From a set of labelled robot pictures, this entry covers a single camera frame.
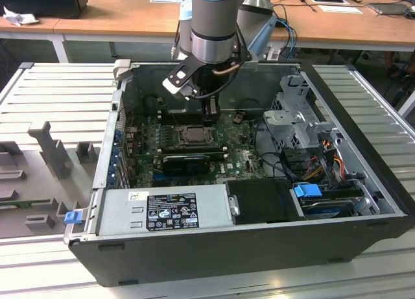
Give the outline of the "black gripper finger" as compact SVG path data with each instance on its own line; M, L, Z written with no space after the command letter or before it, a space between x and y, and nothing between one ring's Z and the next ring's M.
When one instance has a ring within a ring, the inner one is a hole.
M202 122L204 126L217 124L221 115L219 98L210 97L202 101Z

